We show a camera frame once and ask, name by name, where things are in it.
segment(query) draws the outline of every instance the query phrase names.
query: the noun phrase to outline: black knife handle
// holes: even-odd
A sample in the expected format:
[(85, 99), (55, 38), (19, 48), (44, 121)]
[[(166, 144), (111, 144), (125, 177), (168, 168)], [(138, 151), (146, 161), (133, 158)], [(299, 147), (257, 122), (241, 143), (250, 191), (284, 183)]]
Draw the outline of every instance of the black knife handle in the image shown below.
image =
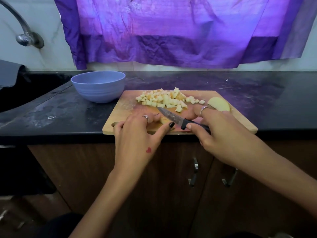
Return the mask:
[(195, 121), (193, 121), (193, 120), (188, 120), (188, 119), (184, 119), (184, 121), (183, 121), (183, 123), (182, 123), (182, 126), (181, 126), (181, 129), (184, 130), (184, 129), (186, 128), (186, 125), (187, 125), (188, 123), (198, 124), (198, 125), (200, 125), (201, 127), (203, 127), (209, 134), (211, 134), (210, 128), (209, 128), (207, 125), (200, 124), (200, 123), (196, 123)]

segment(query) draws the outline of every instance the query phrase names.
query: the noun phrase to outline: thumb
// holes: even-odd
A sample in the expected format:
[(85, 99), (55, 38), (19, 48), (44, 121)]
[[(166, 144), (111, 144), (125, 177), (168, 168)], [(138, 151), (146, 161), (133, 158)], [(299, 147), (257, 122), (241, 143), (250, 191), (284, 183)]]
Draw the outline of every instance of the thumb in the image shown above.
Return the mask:
[(175, 125), (174, 122), (165, 123), (159, 129), (151, 136), (151, 139), (155, 142), (156, 148), (161, 143), (164, 136), (172, 129), (172, 127)]
[(195, 123), (189, 123), (186, 127), (199, 138), (204, 149), (211, 150), (214, 139), (203, 127)]

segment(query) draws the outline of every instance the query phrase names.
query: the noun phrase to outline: forearm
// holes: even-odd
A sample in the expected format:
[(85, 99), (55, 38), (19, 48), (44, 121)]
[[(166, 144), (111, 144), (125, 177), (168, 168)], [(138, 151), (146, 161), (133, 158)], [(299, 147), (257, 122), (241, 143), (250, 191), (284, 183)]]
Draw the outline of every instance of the forearm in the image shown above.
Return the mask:
[(275, 152), (253, 157), (241, 169), (317, 218), (317, 180)]
[(98, 197), (78, 223), (70, 238), (104, 237), (112, 218), (133, 190), (135, 182), (113, 170)]

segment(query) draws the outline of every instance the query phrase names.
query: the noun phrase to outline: hand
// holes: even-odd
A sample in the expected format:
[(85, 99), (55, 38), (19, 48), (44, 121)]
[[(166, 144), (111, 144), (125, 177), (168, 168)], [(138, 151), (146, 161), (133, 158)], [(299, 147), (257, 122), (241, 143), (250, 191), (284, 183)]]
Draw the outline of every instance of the hand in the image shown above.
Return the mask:
[(249, 159), (256, 159), (260, 154), (274, 153), (230, 112), (205, 108), (200, 115), (201, 107), (194, 105), (192, 118), (203, 117), (202, 123), (209, 126), (211, 135), (197, 124), (188, 124), (187, 128), (199, 138), (204, 149), (220, 161), (243, 169)]
[(160, 114), (134, 113), (113, 128), (116, 145), (114, 170), (132, 182), (137, 182), (163, 137), (174, 126), (174, 122), (166, 123), (155, 134), (148, 134), (146, 126), (158, 122), (160, 117)]

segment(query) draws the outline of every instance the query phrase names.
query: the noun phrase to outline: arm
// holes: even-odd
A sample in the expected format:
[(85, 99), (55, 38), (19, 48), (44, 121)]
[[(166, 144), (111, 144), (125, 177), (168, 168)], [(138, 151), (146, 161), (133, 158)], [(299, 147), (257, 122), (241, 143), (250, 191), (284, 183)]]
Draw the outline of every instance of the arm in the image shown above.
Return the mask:
[(101, 238), (123, 202), (137, 184), (163, 137), (174, 123), (162, 125), (149, 135), (146, 126), (158, 122), (160, 115), (136, 113), (114, 129), (115, 165), (98, 197), (78, 223), (70, 238)]
[(229, 112), (194, 106), (196, 116), (212, 131), (188, 124), (204, 149), (220, 161), (236, 167), (267, 187), (296, 202), (317, 218), (317, 181), (290, 161), (275, 153), (257, 136), (251, 134)]

